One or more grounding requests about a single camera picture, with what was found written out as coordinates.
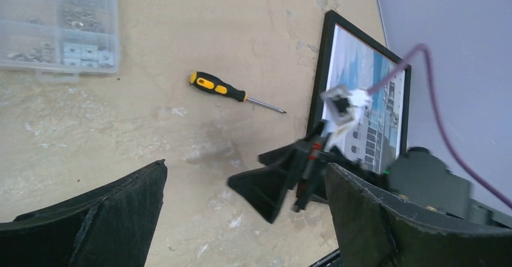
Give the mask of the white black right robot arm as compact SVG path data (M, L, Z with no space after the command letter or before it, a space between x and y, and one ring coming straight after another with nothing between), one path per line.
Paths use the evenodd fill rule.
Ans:
M411 147L383 173L376 173L346 158L337 147L328 147L325 125L322 120L304 138L262 153L258 160L263 167L230 176L228 187L271 224L288 190L296 191L295 212L310 201L326 204L325 173L333 163L421 207L476 224L511 228L510 216L473 200L471 183L451 173L426 148Z

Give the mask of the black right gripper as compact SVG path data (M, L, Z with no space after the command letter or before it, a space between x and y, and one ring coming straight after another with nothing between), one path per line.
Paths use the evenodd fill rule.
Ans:
M325 134L326 121L318 122L301 141L258 155L258 161L266 167L232 175L227 185L249 203L257 213L272 224L278 217L286 194L296 186L296 201L293 211L305 210L310 201L327 203L325 173L329 163L338 164L349 172L371 183L383 187L384 175L362 167L360 161L346 158L336 146L329 146L332 134ZM284 160L289 165L299 162L297 167L274 164Z

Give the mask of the yellow black flathead screwdriver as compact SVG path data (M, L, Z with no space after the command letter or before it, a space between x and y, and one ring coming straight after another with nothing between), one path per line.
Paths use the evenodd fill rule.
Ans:
M190 85L193 85L195 88L200 91L206 92L211 95L219 95L222 97L231 98L238 102L251 102L256 105L277 111L281 114L286 114L285 110L282 110L278 107L269 105L262 101L253 99L248 97L247 93L243 90L239 90L229 83L224 82L222 79L214 76L212 74L208 74L206 72L195 71L190 75L189 78Z

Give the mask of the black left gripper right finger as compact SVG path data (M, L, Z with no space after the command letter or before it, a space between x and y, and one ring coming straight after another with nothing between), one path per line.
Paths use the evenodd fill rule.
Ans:
M510 266L511 230L436 213L331 164L325 189L345 266Z

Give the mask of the black wooden picture frame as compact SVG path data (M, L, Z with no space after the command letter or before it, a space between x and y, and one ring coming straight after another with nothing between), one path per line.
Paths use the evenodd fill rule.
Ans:
M307 130L323 121L327 148L382 173L407 149L410 66L333 10L324 17Z

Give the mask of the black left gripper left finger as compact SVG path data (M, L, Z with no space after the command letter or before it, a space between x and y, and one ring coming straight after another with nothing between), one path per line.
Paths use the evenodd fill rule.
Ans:
M1 265L144 266L167 173L164 162L155 161L1 224Z

